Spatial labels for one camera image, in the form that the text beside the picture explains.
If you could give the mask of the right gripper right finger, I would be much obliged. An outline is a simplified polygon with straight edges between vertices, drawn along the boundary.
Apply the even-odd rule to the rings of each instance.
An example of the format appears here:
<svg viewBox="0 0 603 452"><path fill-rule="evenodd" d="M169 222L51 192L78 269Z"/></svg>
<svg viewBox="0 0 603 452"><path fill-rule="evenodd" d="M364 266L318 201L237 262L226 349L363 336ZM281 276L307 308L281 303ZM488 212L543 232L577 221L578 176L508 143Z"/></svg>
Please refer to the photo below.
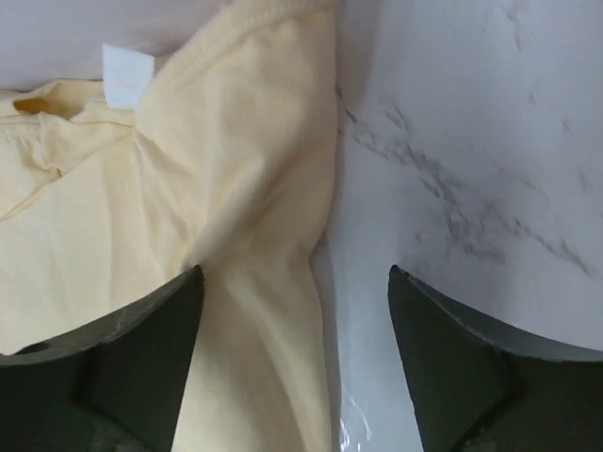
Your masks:
<svg viewBox="0 0 603 452"><path fill-rule="evenodd" d="M398 266L387 298L424 450L601 450L601 351L513 327Z"/></svg>

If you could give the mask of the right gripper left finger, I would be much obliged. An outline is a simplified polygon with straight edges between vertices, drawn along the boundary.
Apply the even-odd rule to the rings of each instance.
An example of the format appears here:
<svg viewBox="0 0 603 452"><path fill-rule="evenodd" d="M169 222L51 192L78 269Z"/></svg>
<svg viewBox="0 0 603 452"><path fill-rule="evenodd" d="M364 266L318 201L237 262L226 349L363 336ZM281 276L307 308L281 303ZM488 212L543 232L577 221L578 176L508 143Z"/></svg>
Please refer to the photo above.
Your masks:
<svg viewBox="0 0 603 452"><path fill-rule="evenodd" d="M204 306L195 266L1 358L4 451L169 451Z"/></svg>

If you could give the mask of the yellow t shirt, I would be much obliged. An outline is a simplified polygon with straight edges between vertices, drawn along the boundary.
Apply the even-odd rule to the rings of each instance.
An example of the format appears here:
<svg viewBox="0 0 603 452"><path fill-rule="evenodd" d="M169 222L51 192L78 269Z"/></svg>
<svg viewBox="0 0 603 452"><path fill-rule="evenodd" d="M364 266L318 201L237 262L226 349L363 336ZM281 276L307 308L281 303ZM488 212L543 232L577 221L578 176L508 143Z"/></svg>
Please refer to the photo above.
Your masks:
<svg viewBox="0 0 603 452"><path fill-rule="evenodd" d="M3 352L200 266L204 319L174 449L332 448L310 257L334 189L334 9L224 8L132 111L94 81L2 92Z"/></svg>

